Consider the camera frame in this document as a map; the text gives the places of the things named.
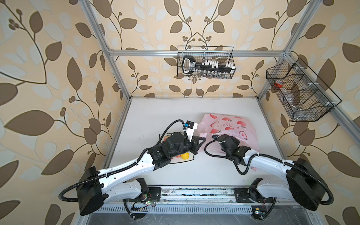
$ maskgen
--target pink plastic bag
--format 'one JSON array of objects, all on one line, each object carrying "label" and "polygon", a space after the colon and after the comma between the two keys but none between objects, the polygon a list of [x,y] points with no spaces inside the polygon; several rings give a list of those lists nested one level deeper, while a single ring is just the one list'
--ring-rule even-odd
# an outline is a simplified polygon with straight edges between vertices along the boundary
[{"label": "pink plastic bag", "polygon": [[199,123],[197,132],[206,142],[202,145],[203,150],[206,143],[212,141],[212,135],[227,134],[240,140],[239,146],[248,146],[258,151],[258,142],[254,126],[245,118],[224,114],[205,114]]}]

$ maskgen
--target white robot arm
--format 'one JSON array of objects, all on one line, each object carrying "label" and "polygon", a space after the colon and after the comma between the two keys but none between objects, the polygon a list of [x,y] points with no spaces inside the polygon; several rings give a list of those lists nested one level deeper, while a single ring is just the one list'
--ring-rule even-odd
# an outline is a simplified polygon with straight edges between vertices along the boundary
[{"label": "white robot arm", "polygon": [[[183,132],[174,132],[166,141],[161,140],[167,130],[176,122],[182,122]],[[120,199],[145,199],[149,188],[144,179],[137,179],[133,182],[126,181],[162,168],[170,163],[172,157],[192,152],[197,154],[201,145],[206,141],[205,138],[193,136],[197,124],[182,120],[174,121],[164,131],[157,144],[151,148],[143,150],[141,155],[134,160],[123,163],[119,166],[96,171],[91,167],[85,171],[77,184],[74,184],[59,194],[59,199],[68,202],[79,202],[80,215],[90,214],[99,209],[105,202]],[[218,141],[221,149],[225,152],[226,158],[235,164],[237,171],[245,175],[250,168],[256,167],[267,171],[283,181],[264,181],[257,178],[248,189],[247,197],[257,202],[259,199],[269,197],[279,197],[296,200],[303,207],[316,210],[319,204],[331,204],[333,196],[325,182],[315,172],[311,165],[299,159],[296,162],[291,160],[277,159],[275,157],[261,154],[245,146],[238,146],[239,140],[228,135],[213,135],[213,141],[206,144],[204,150],[209,156],[219,157],[207,152],[206,147],[212,142]],[[238,164],[246,166],[246,170],[241,172]],[[67,198],[64,194],[76,188],[78,198]],[[329,195],[329,200],[322,202],[325,192]]]}]

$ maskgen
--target leaf wallpaper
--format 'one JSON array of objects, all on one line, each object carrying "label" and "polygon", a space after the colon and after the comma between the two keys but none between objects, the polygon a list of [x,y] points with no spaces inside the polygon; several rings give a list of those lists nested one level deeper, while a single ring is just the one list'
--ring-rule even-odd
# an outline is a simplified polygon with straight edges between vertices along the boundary
[{"label": "leaf wallpaper", "polygon": [[77,1],[0,0],[0,27],[0,224],[69,225],[58,194],[101,166],[122,90]]},{"label": "leaf wallpaper", "polygon": [[305,0],[89,0],[113,49],[166,50],[171,45],[282,50]]},{"label": "leaf wallpaper", "polygon": [[116,57],[131,96],[140,97],[254,97],[265,82],[273,57],[234,57],[232,79],[207,79],[177,74],[173,58]]},{"label": "leaf wallpaper", "polygon": [[[356,0],[324,0],[292,53],[339,95],[338,107],[360,126],[359,9]],[[262,103],[285,154],[309,161],[332,190],[334,204],[319,207],[325,224],[360,224],[360,147],[330,113],[317,122],[290,122],[272,90]]]}]

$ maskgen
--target yellow fruit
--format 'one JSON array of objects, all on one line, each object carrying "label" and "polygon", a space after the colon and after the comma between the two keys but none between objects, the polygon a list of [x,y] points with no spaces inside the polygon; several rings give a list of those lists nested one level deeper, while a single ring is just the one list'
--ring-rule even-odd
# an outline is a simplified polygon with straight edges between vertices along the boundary
[{"label": "yellow fruit", "polygon": [[189,153],[186,152],[185,154],[181,154],[181,158],[182,159],[188,159],[189,158]]}]

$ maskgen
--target hanging wire basket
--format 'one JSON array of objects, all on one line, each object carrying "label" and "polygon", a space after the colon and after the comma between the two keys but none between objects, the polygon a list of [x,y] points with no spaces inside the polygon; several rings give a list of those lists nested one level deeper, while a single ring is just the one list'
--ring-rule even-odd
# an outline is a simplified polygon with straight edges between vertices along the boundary
[{"label": "hanging wire basket", "polygon": [[235,73],[233,47],[177,47],[177,74],[192,77],[231,79]]},{"label": "hanging wire basket", "polygon": [[[307,76],[305,69],[314,74],[316,81]],[[293,122],[315,122],[341,103],[339,96],[300,58],[267,69],[266,79]]]}]

